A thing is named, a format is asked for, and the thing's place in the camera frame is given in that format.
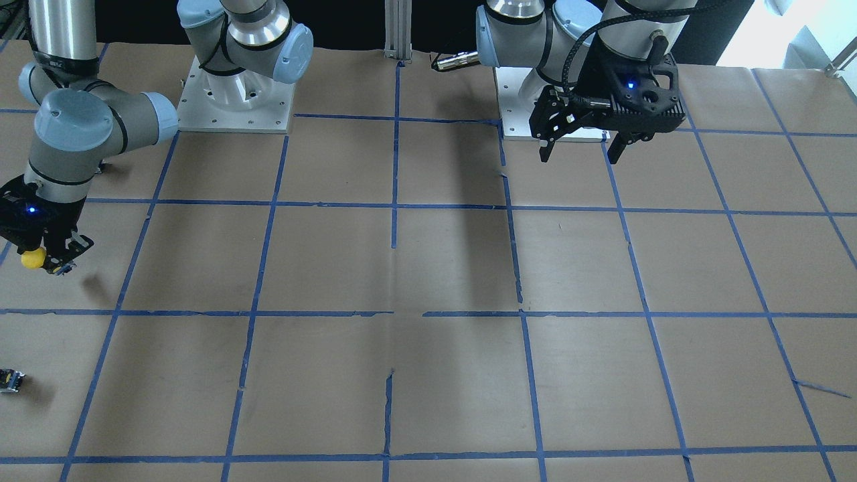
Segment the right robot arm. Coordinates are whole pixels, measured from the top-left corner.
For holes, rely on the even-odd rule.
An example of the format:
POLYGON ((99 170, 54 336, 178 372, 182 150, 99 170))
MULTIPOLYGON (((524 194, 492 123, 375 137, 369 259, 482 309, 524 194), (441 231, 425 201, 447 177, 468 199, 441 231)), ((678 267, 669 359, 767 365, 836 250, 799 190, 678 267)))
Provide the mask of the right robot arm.
MULTIPOLYGON (((235 108, 221 79, 268 88, 308 70, 313 33, 284 1, 179 1, 177 16, 216 106, 235 108)), ((2 187, 2 236, 26 268, 61 276, 94 245, 78 220, 106 158, 171 140, 174 104, 159 92, 123 91, 99 78, 92 1, 27 4, 33 61, 19 91, 36 104, 25 171, 2 187)))

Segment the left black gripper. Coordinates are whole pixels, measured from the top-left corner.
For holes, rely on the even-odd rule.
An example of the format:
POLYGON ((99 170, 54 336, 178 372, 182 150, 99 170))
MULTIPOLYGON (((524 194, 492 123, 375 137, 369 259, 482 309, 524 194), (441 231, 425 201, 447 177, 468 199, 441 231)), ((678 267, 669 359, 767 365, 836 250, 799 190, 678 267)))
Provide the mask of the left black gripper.
MULTIPOLYGON (((539 158, 547 163, 555 143, 566 135, 579 129, 593 129, 594 113, 577 110, 577 106, 568 101, 557 88, 543 88, 533 101, 529 115, 529 130, 533 138, 539 141, 539 158)), ((616 134, 608 148, 608 161, 618 163, 628 145, 633 144, 632 134, 616 134)))

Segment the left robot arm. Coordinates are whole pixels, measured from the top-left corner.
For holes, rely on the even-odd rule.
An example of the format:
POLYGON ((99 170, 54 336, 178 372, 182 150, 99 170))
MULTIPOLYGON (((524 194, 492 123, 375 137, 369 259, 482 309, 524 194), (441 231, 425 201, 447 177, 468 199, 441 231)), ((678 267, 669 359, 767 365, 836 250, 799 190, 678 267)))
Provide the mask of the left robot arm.
POLYGON ((530 134, 547 162, 563 135, 615 132, 608 159, 682 125, 671 49, 694 1, 487 1, 477 8, 477 54, 490 67, 533 68, 545 82, 530 134))

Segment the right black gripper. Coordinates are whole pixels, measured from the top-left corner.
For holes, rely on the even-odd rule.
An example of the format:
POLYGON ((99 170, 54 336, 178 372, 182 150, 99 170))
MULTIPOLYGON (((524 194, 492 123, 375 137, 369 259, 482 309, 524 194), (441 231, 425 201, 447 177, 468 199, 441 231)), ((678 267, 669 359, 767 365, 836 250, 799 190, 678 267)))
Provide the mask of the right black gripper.
POLYGON ((46 259, 42 266, 46 272, 70 272, 76 268, 74 259, 94 246, 94 241, 76 229, 46 230, 43 235, 46 259))

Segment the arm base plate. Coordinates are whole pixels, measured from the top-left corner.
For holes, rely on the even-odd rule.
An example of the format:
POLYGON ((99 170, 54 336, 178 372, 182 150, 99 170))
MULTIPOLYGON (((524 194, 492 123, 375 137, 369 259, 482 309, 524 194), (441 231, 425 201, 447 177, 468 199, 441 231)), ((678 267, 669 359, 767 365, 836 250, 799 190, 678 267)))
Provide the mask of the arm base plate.
POLYGON ((293 84, 245 70, 215 76, 193 59, 177 105, 183 132, 287 134, 293 84))
POLYGON ((536 101, 549 84, 533 68, 494 68, 505 138, 535 141, 529 126, 536 101))

